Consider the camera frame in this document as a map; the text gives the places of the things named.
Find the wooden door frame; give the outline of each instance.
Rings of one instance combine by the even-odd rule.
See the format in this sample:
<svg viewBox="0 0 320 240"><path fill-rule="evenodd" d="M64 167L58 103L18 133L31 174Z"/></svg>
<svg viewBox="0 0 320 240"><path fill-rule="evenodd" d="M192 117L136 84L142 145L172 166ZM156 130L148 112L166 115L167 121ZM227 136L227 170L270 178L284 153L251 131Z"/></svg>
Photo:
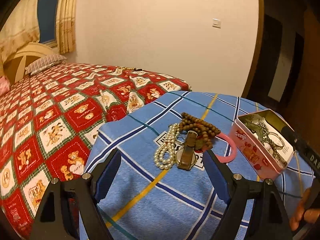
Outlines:
<svg viewBox="0 0 320 240"><path fill-rule="evenodd" d="M254 77L254 73L256 72L258 59L260 56L261 43L262 43L262 35L263 35L263 23L264 23L264 0L258 0L259 3L259 13L258 13L258 30L257 30L257 39L256 46L253 52L252 63L250 67L250 71L248 74L247 82L245 83L244 90L242 92L243 98L246 98L249 93L249 89Z"/></svg>

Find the pink pillow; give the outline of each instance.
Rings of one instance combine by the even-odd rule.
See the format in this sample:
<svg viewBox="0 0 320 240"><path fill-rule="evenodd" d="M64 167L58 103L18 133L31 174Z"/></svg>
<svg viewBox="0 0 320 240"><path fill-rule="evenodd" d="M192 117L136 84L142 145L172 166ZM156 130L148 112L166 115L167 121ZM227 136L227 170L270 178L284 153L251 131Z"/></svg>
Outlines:
<svg viewBox="0 0 320 240"><path fill-rule="evenodd" d="M10 81L6 76L0 77L0 97L10 90Z"/></svg>

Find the headboard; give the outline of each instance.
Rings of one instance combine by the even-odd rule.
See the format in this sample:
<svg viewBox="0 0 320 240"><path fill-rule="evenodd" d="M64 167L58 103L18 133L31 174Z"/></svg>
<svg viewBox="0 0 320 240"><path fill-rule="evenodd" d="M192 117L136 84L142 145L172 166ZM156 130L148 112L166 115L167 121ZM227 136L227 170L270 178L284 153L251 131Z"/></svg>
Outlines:
<svg viewBox="0 0 320 240"><path fill-rule="evenodd" d="M18 82L25 76L25 67L38 58L55 54L54 49L36 42L30 42L11 55L4 63L4 74L11 84Z"/></svg>

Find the pink tin box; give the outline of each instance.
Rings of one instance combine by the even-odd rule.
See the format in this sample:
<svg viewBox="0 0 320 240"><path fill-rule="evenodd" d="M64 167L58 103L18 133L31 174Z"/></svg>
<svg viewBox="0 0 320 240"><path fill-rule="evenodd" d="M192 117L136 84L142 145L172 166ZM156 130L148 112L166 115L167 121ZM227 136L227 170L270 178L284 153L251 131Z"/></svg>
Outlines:
<svg viewBox="0 0 320 240"><path fill-rule="evenodd" d="M275 112L268 109L238 116L231 127L229 137L236 143L237 148L242 152L261 179L270 178L275 180L287 168L287 165L294 154L294 150L288 152L288 161L286 163L283 164L276 161L264 145L262 145L262 143L244 125L246 122L245 120L248 118L252 119L254 114L264 117L267 123L275 128L279 134L284 126L289 126Z"/></svg>

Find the red bedspread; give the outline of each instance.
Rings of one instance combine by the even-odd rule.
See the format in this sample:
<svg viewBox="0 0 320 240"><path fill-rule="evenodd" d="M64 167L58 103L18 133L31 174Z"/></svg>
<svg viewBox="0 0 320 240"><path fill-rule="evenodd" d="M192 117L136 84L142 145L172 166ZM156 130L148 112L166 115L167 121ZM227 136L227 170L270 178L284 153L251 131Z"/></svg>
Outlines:
<svg viewBox="0 0 320 240"><path fill-rule="evenodd" d="M184 81L113 66L60 64L16 83L0 98L0 204L28 237L53 177L78 178L99 127Z"/></svg>

